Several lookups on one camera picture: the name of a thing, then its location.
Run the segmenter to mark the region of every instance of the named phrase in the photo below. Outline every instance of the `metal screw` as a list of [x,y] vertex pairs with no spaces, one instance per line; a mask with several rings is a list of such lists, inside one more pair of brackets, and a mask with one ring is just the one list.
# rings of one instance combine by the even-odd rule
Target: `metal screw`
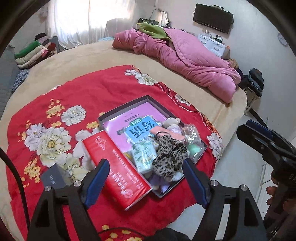
[[80,187],[81,184],[82,184],[81,181],[76,181],[76,182],[74,182],[74,186],[75,186],[75,187]]
[[219,182],[216,181],[216,180],[211,180],[211,185],[214,186],[214,187],[216,187],[216,186],[219,185]]
[[46,186],[46,187],[44,188],[44,190],[47,191],[47,192],[50,191],[51,189],[52,189],[51,186]]
[[248,187],[247,187],[246,185],[241,185],[241,189],[242,189],[243,191],[246,191],[246,190],[248,190]]

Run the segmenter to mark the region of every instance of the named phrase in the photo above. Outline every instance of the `red package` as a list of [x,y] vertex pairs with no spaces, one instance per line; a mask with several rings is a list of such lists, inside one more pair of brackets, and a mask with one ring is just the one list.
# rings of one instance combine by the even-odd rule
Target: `red package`
[[96,165],[103,158],[109,161],[110,173],[105,185],[124,210],[129,209],[152,190],[150,184],[120,152],[106,131],[86,138],[83,143]]

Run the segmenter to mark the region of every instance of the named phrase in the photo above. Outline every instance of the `book cover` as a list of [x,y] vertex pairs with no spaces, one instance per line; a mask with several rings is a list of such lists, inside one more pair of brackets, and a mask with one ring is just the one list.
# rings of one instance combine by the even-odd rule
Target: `book cover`
[[103,158],[109,161],[110,173],[105,185],[124,210],[130,208],[152,190],[147,180],[120,152],[106,131],[100,131],[86,138],[83,143],[96,165]]
[[143,103],[103,124],[104,129],[121,152],[131,150],[134,143],[143,140],[150,129],[167,118],[150,103]]

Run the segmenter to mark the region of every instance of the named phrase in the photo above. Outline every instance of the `wall-mounted tv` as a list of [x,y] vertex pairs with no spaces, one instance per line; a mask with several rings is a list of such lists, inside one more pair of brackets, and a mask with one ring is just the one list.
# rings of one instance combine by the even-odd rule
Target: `wall-mounted tv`
[[233,14],[216,7],[196,4],[193,21],[228,34],[233,24]]

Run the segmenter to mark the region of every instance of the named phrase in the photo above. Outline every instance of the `red floral blanket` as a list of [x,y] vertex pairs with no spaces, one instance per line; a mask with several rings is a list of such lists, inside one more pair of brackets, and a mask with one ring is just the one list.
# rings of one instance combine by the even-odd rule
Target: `red floral blanket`
[[[44,189],[40,175],[58,163],[73,180],[83,179],[93,167],[82,147],[82,140],[98,131],[97,117],[145,95],[150,95],[183,123],[196,125],[202,140],[209,146],[197,167],[209,177],[213,174],[223,145],[207,117],[165,84],[142,74],[134,66],[117,66],[57,86],[11,118],[7,154],[22,177],[30,217]],[[27,229],[20,194],[8,169],[7,179],[13,215],[25,238]],[[195,199],[184,179],[162,199],[150,193],[127,211],[117,206],[103,189],[88,212],[98,232],[126,227],[150,236],[175,221],[186,207],[194,203]],[[64,214],[71,240],[78,240],[67,207]],[[104,234],[109,235],[108,241],[140,240],[139,237],[131,238],[129,235],[132,234],[122,229]]]

